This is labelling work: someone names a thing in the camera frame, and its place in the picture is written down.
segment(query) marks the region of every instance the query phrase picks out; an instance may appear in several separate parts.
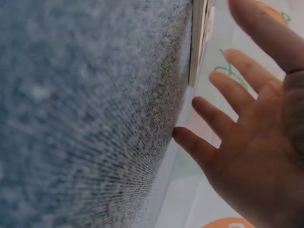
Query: gray fabric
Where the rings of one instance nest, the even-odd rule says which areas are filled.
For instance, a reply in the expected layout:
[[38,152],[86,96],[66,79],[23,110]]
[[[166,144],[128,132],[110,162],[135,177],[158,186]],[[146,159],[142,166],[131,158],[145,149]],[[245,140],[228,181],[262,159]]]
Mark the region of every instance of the gray fabric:
[[0,228],[139,228],[188,82],[190,0],[0,0]]

